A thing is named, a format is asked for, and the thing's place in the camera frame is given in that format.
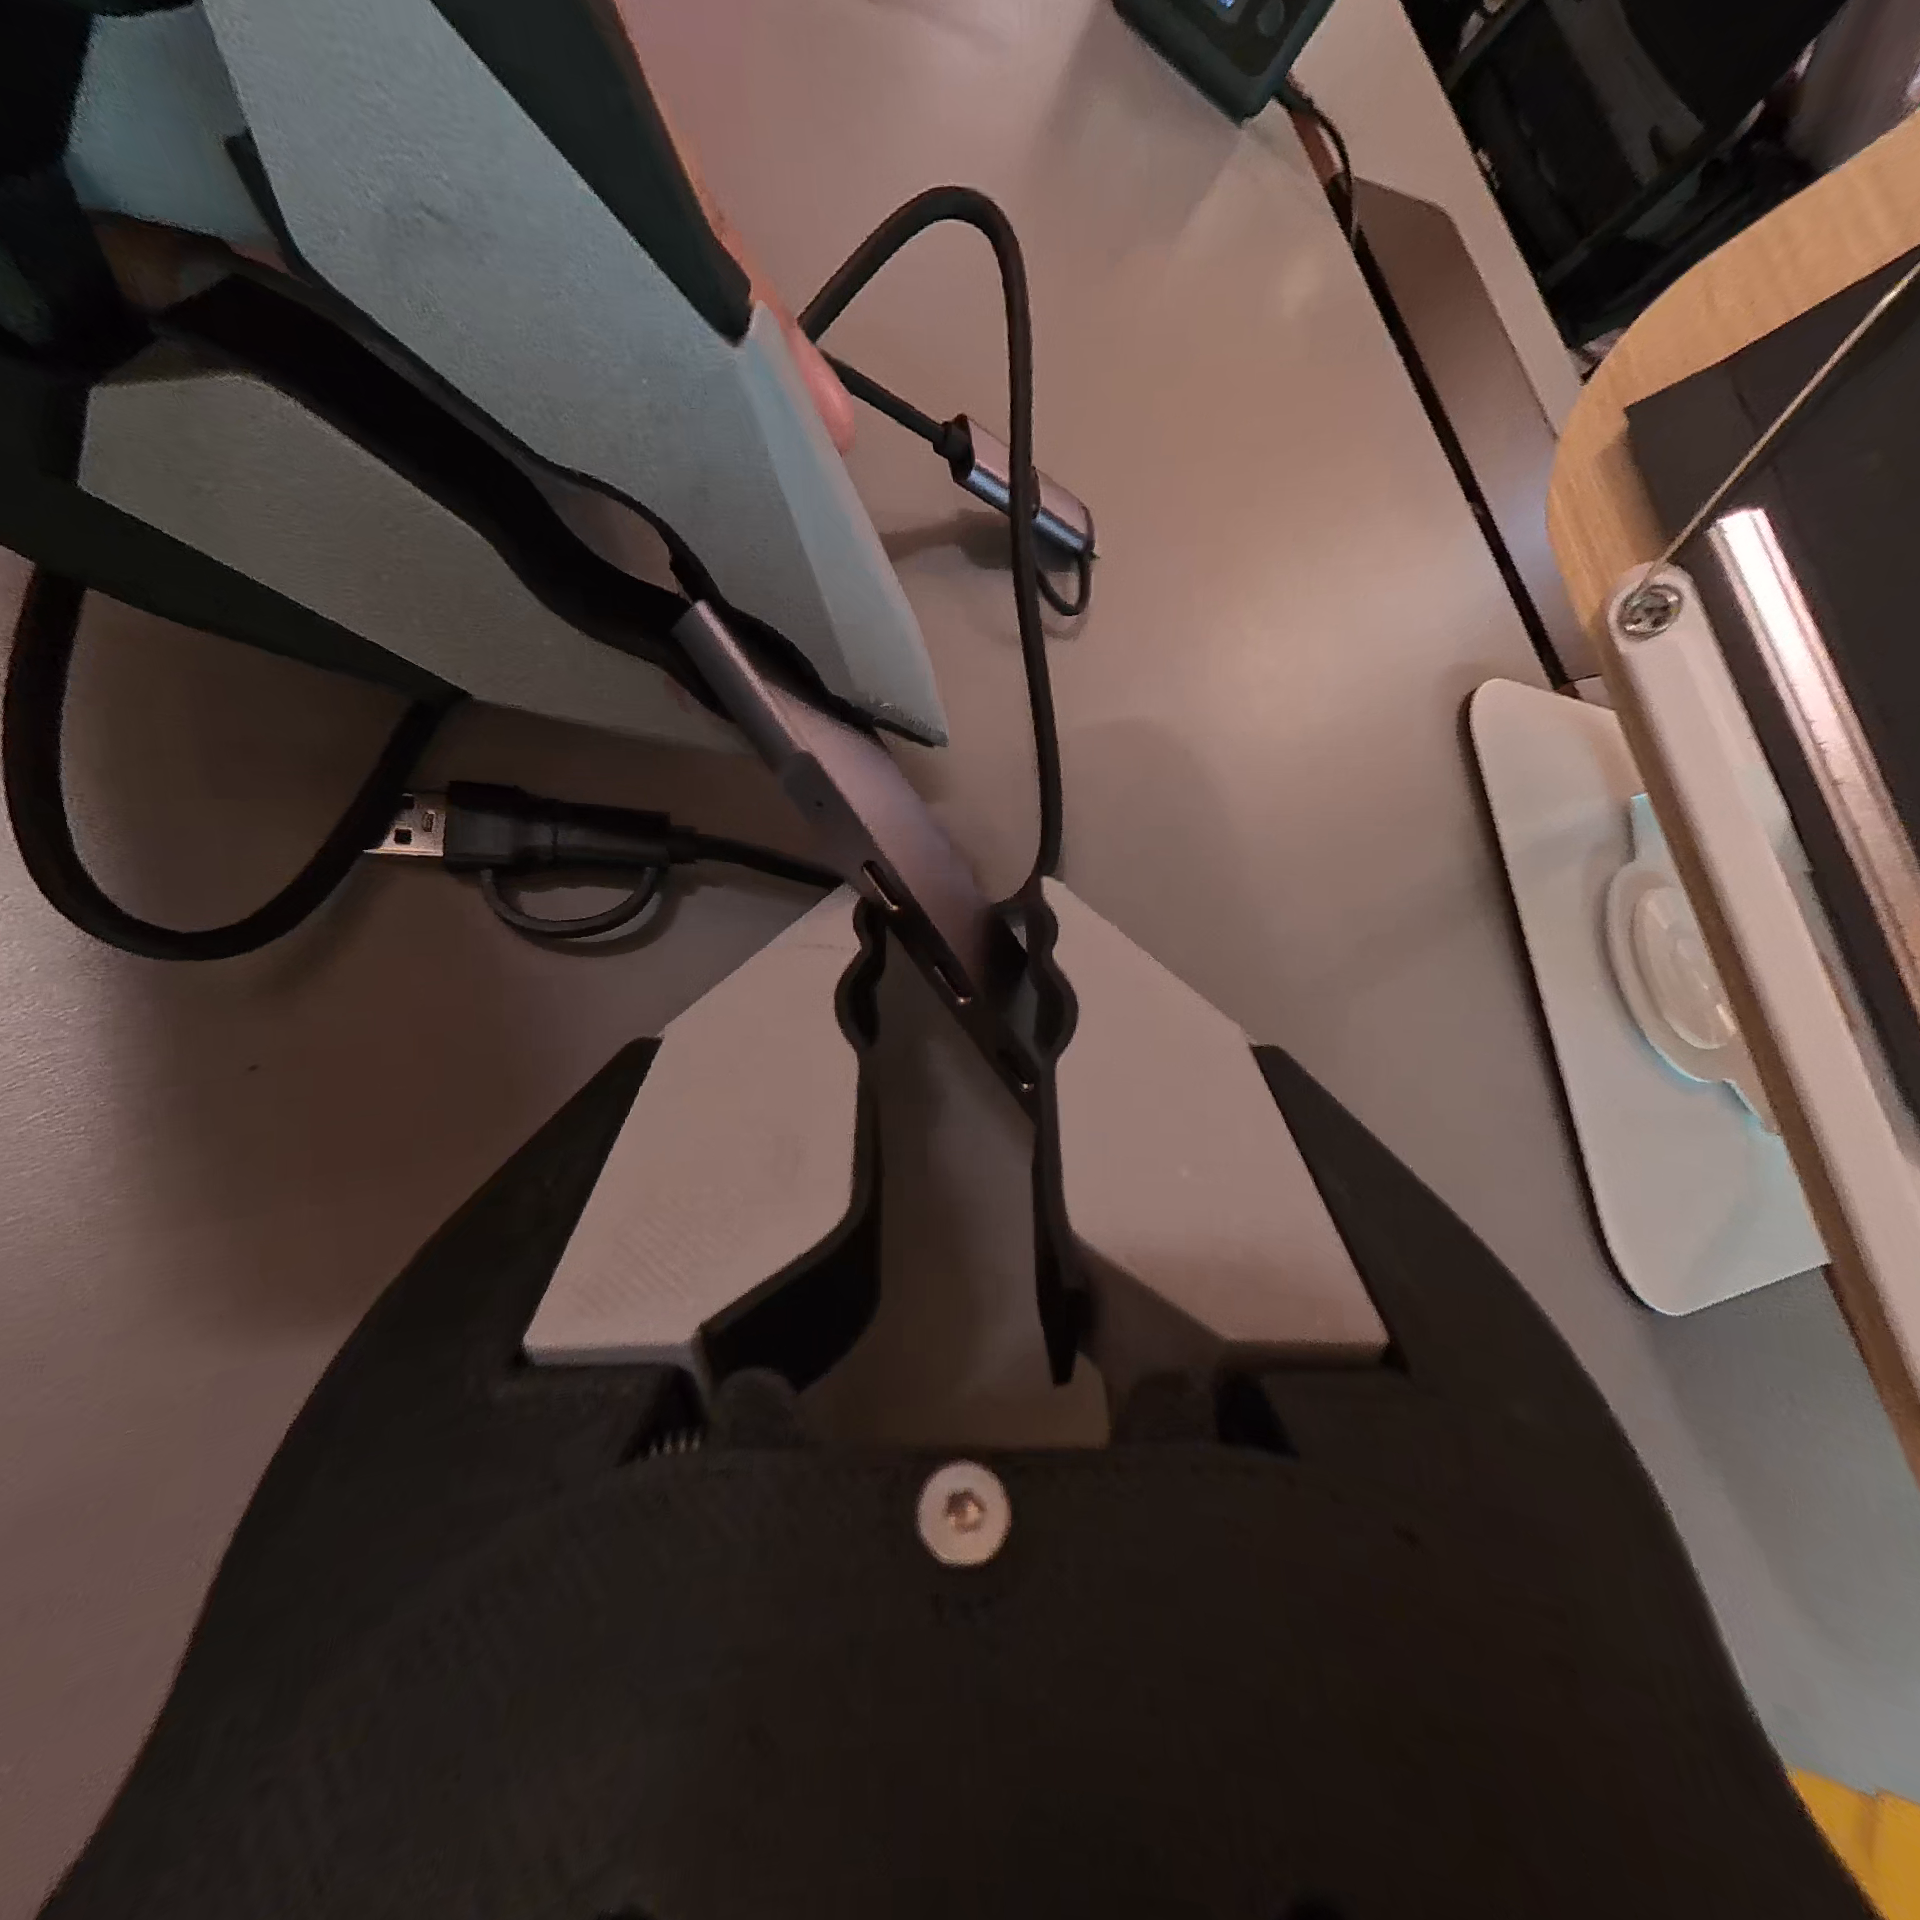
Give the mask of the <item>dark battery charging case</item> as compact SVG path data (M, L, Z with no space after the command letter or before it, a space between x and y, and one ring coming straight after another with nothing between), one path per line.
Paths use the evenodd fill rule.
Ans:
M1292 69L1330 3L1114 3L1113 9L1232 122L1248 124L1271 103L1308 113Z

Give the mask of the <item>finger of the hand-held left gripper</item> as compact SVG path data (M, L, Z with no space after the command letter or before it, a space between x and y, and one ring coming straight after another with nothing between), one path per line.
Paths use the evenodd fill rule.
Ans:
M401 381L373 443L208 343L86 399L79 484L476 704L743 755L660 661L681 601L584 551L530 479Z
M286 266L461 425L584 483L622 560L650 513L831 697L946 743L920 626L775 316L752 304L737 339L703 319L439 4L199 8Z

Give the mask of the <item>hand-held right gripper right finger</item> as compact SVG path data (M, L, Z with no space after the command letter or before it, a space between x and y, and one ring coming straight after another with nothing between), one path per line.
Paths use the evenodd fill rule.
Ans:
M1377 1361L1380 1309L1246 1031L1058 880L999 917L1052 1379Z

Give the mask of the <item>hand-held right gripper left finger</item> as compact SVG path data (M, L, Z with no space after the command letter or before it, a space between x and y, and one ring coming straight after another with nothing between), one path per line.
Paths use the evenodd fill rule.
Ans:
M880 1296L868 1056L882 933L826 896L674 1017L524 1336L544 1367L660 1364L714 1395L823 1381Z

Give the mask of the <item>black office chair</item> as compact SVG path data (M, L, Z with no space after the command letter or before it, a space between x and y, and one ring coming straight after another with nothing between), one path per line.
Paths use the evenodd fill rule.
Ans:
M1564 347L1585 353L1809 179L1796 74L1841 3L1405 4Z

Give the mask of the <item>wood-rimmed black monitor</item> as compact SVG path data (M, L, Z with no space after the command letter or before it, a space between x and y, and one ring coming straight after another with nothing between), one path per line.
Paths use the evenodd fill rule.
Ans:
M1917 1467L1914 113L1588 380L1548 533Z

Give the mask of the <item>grey USB hub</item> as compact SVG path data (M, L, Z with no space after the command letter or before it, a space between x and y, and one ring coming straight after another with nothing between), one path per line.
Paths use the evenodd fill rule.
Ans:
M1023 1113L1037 1116L1044 1068L1010 907L990 899L872 731L757 663L709 603L688 605L674 640L813 831L826 865L880 912L981 1059Z

